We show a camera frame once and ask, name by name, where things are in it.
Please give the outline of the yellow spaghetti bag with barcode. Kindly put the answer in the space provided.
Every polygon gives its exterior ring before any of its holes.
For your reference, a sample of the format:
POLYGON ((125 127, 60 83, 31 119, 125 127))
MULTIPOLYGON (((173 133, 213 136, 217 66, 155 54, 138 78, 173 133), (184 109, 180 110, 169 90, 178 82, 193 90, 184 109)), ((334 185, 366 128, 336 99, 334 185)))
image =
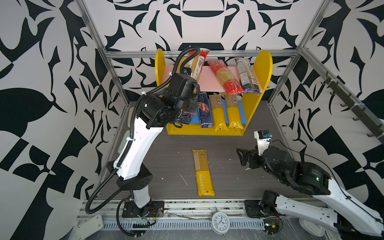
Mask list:
POLYGON ((239 110, 238 98, 235 95, 225 94, 225 102, 229 127, 233 129, 243 129, 241 115, 239 110))

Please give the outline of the blue Barilla spaghetti bag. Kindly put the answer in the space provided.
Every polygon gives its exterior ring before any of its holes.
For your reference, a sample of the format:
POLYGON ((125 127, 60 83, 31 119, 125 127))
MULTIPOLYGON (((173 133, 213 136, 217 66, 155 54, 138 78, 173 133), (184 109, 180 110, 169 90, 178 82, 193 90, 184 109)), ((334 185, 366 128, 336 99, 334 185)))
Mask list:
POLYGON ((213 118, 207 93, 199 93, 198 95, 198 112, 201 128, 212 128, 213 118))

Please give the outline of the clear blue label noodle pack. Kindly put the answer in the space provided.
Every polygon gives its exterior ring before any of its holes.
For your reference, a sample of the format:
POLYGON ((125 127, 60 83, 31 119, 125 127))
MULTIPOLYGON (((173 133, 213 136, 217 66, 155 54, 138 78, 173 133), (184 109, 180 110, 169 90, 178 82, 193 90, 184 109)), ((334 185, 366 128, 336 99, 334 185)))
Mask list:
POLYGON ((241 86, 246 94, 260 95, 259 82, 250 60, 245 58, 235 58, 237 71, 240 77, 241 86))

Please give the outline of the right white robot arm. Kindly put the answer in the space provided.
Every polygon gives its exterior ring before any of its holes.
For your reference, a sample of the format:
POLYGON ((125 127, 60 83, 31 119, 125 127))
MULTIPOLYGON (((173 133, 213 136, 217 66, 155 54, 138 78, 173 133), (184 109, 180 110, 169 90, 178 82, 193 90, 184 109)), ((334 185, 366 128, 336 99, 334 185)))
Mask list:
POLYGON ((320 166, 294 161, 287 151, 276 147, 262 153, 257 149, 237 149, 237 154, 242 166, 263 169, 279 183, 326 204, 326 207, 315 207, 273 191, 265 191, 258 207, 248 210, 249 217, 288 215, 336 233, 383 239, 383 215, 347 194, 320 166))

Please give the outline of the blue Barilla pasta box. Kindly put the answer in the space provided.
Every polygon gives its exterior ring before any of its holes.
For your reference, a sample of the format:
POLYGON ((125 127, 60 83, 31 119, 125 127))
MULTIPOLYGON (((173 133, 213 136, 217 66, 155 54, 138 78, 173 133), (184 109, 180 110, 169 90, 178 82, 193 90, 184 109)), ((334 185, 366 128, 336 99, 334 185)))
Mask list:
POLYGON ((184 112, 180 115, 180 117, 177 119, 177 121, 178 121, 178 123, 181 123, 182 125, 189 125, 191 123, 194 115, 195 115, 195 113, 184 112))

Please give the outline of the plain yellow spaghetti bag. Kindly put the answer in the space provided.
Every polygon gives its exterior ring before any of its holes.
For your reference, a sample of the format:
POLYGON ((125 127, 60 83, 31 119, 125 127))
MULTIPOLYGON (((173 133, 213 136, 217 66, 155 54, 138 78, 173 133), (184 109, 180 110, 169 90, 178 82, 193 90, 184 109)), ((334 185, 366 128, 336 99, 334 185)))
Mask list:
POLYGON ((209 99, 215 131, 227 131, 222 97, 220 95, 210 95, 209 99))

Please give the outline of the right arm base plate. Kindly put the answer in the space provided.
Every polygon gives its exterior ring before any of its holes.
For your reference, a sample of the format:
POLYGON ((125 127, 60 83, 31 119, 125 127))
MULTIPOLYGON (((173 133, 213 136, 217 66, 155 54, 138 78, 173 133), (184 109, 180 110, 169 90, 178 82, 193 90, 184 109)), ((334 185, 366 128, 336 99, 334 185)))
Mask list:
POLYGON ((270 214, 266 212, 257 200, 245 200, 245 211, 249 218, 264 218, 269 217, 270 214))

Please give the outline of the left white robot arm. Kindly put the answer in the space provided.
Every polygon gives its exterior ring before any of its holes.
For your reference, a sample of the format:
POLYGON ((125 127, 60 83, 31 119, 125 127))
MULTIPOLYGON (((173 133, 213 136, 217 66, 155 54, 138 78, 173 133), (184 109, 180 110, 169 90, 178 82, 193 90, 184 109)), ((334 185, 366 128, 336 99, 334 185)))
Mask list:
POLYGON ((119 189, 131 192, 138 210, 147 208, 151 201, 148 185, 153 176, 143 164, 145 156, 164 127, 183 127, 180 117, 196 110, 199 93, 197 80, 175 73, 163 89, 144 93, 136 103, 129 136, 113 167, 119 189))

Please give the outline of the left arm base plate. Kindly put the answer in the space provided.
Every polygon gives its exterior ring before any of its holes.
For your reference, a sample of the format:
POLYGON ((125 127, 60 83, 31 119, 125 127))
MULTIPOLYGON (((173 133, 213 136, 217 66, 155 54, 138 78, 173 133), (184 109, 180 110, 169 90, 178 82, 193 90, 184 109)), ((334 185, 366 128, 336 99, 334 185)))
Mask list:
POLYGON ((134 201, 126 201, 123 207, 123 218, 149 217, 153 218, 164 213, 164 201, 150 201, 143 208, 139 208, 134 201))

